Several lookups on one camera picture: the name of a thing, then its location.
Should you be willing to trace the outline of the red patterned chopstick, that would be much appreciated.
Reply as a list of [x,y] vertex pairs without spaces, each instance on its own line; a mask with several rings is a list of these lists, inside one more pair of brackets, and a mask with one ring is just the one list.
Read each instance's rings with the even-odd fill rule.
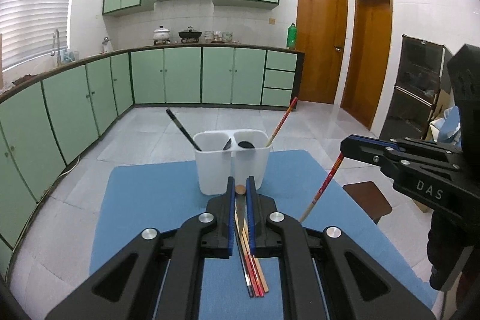
[[247,234],[247,229],[244,227],[244,235],[245,235],[245,238],[247,239],[247,248],[249,250],[249,253],[253,259],[253,262],[254,262],[254,267],[255,267],[255,271],[256,271],[256,277],[257,279],[259,280],[259,287],[260,287],[260,297],[264,297],[265,295],[265,289],[264,289],[264,285],[262,283],[262,279],[260,277],[260,269],[259,269],[259,266],[260,264],[258,263],[258,261],[255,259],[255,257],[251,254],[250,252],[250,247],[249,247],[249,237],[248,237],[248,234]]

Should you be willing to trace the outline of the green bottle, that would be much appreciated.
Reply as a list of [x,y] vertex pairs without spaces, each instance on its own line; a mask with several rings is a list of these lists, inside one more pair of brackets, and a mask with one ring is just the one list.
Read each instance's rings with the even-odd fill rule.
[[297,27],[294,23],[292,23],[287,30],[286,46],[288,49],[295,48],[296,38],[297,38]]

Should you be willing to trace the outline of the red-handled chopstick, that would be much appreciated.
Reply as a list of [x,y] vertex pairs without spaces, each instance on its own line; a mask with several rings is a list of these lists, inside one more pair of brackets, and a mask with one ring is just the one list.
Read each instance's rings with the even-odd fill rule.
[[249,250],[247,248],[247,239],[245,238],[244,235],[244,229],[241,229],[240,231],[240,238],[241,238],[241,243],[245,252],[245,255],[247,257],[247,268],[250,271],[250,279],[252,282],[253,290],[254,290],[254,295],[255,297],[260,297],[260,285],[259,285],[259,280],[256,277],[256,271],[254,267],[254,262],[253,259],[249,253]]

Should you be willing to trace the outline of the black spoon compartment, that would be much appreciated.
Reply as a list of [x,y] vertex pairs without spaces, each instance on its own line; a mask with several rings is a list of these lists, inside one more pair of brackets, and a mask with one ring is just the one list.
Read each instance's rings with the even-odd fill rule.
[[247,141],[247,140],[240,141],[238,146],[243,148],[243,149],[254,149],[255,148],[255,146],[252,143],[250,143],[250,141]]
[[227,140],[227,142],[225,143],[225,145],[224,145],[224,147],[223,147],[222,150],[223,150],[223,151],[228,150],[228,149],[231,147],[231,145],[232,145],[232,139],[229,138],[229,139]]

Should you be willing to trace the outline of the red flower-pattern chopstick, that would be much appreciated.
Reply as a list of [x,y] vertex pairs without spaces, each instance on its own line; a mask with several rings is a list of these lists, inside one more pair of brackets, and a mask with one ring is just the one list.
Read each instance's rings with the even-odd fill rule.
[[312,212],[312,209],[314,208],[316,203],[319,201],[321,195],[325,192],[326,188],[329,186],[330,182],[332,181],[332,179],[334,178],[338,169],[340,168],[340,166],[343,162],[343,159],[344,159],[343,153],[338,154],[337,159],[336,159],[334,165],[332,166],[332,168],[330,169],[329,173],[327,174],[324,182],[322,183],[322,185],[318,189],[317,193],[312,198],[311,202],[308,204],[306,210],[304,210],[304,212],[302,213],[302,215],[300,216],[298,221],[303,223],[304,220],[307,218],[307,216],[310,215],[310,213]]

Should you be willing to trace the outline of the green lower kitchen cabinets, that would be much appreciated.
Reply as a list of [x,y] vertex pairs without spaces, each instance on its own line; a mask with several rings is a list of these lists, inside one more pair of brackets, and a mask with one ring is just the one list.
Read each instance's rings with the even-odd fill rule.
[[1,96],[1,272],[67,167],[133,106],[287,107],[304,55],[262,46],[122,50],[62,66]]

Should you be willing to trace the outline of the black wok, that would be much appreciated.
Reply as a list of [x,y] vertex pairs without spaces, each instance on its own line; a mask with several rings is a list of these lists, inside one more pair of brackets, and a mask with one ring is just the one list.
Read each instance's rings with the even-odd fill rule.
[[181,39],[182,44],[187,43],[199,43],[200,37],[202,37],[202,32],[194,29],[192,26],[189,26],[187,29],[184,29],[178,33],[178,36]]

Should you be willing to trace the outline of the white twin utensil holder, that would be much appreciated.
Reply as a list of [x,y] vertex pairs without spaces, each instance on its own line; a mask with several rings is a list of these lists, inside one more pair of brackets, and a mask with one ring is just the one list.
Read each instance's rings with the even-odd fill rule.
[[[229,138],[232,145],[223,151]],[[256,129],[208,131],[196,134],[193,139],[201,148],[194,153],[202,194],[213,196],[225,193],[229,177],[234,178],[236,185],[244,185],[252,175],[256,187],[261,187],[272,150],[265,147],[269,140],[265,132]],[[255,148],[239,147],[239,142],[244,140],[250,141]]]

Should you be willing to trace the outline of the chrome sink faucet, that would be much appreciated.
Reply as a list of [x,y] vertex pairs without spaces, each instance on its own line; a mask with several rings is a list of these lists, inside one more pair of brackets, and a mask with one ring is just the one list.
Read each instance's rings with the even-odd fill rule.
[[60,34],[58,29],[55,29],[53,33],[53,42],[52,42],[50,56],[55,58],[57,67],[60,67],[62,65],[62,56],[61,56],[61,50],[60,50]]

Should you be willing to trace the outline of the right wooden door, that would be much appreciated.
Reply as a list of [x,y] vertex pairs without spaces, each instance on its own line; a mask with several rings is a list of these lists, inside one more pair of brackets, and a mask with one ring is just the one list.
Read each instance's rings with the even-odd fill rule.
[[341,108],[370,129],[391,49],[392,0],[355,0],[352,49]]

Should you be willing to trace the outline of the window blinds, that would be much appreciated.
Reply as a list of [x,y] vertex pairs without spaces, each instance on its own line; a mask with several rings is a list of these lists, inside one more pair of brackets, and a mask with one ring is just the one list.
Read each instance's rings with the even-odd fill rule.
[[50,54],[55,29],[68,46],[70,0],[1,0],[1,65],[14,67]]

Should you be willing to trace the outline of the wooden door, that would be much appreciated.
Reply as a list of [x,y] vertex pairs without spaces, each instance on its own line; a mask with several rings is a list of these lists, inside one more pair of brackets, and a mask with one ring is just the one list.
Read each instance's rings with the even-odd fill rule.
[[391,49],[392,0],[355,0],[352,49],[341,108],[370,129]]
[[295,48],[304,53],[299,99],[332,104],[347,32],[348,0],[298,0]]

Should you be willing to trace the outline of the brown wooden stool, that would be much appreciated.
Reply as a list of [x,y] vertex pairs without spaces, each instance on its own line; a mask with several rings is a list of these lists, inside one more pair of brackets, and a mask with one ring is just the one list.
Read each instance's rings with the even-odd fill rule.
[[391,204],[373,181],[345,184],[343,190],[358,206],[378,224],[380,219],[393,210]]

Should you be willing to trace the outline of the white pot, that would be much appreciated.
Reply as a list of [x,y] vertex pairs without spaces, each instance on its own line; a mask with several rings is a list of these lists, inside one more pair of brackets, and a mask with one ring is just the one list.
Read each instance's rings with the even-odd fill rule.
[[170,30],[160,25],[153,33],[153,41],[155,46],[167,45],[171,43]]

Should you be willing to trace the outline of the black spoon left compartment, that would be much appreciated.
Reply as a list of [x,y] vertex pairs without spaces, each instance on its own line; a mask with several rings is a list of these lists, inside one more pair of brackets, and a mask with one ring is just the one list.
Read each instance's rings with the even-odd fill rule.
[[228,149],[231,147],[231,145],[232,145],[232,139],[229,138],[229,139],[227,140],[227,142],[225,143],[225,145],[224,145],[224,147],[223,147],[222,150],[223,150],[223,151],[228,150]]

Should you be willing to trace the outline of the red chopstick in holder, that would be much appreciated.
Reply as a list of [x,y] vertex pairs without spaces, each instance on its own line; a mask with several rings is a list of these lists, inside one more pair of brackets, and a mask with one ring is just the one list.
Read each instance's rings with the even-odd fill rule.
[[274,141],[274,139],[276,138],[278,132],[280,132],[283,124],[285,123],[285,121],[287,120],[287,118],[289,117],[290,113],[292,110],[295,109],[295,106],[298,102],[298,98],[297,97],[294,97],[292,99],[292,101],[290,102],[286,112],[284,113],[284,115],[282,116],[280,122],[278,123],[278,125],[275,127],[275,129],[273,130],[272,132],[272,135],[270,136],[270,138],[268,138],[268,142],[266,144],[266,148],[269,148],[271,145],[272,145],[272,142]]

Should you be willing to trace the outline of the black spoon right compartment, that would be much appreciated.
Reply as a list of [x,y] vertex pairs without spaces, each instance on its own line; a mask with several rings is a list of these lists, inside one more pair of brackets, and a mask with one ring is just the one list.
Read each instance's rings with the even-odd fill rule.
[[240,141],[238,146],[243,148],[243,149],[254,149],[255,148],[255,146],[252,143],[250,143],[250,141],[247,141],[247,140]]

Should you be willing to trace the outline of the plain bamboo chopstick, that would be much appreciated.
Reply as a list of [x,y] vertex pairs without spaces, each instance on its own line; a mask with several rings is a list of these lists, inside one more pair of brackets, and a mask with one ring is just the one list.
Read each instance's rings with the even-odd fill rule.
[[[247,218],[245,217],[245,213],[246,213],[246,202],[245,202],[245,212],[244,212],[244,224],[243,224],[243,227],[245,227],[247,229]],[[258,259],[256,259],[259,263],[259,269],[260,269],[260,277],[262,279],[262,283],[264,285],[264,289],[265,289],[265,294],[269,292],[269,286],[267,285],[267,282],[266,282],[266,279],[264,277],[264,273],[262,271],[262,268],[261,268],[261,265],[260,265],[260,261]]]

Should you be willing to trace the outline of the left wooden door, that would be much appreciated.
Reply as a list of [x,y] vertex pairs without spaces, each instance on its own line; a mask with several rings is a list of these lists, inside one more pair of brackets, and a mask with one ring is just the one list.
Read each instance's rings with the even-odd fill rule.
[[295,48],[304,53],[299,99],[332,104],[347,32],[348,0],[298,0]]

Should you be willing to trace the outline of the black chopstick in holder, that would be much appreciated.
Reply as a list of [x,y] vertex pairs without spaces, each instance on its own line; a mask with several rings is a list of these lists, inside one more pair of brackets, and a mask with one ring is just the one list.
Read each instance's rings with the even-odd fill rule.
[[173,123],[176,125],[176,127],[179,129],[181,134],[191,143],[191,145],[194,147],[195,150],[201,151],[201,148],[198,146],[198,144],[194,141],[194,138],[190,135],[189,132],[185,129],[183,124],[180,122],[180,120],[174,115],[174,113],[167,108],[166,113],[168,117],[173,121]]

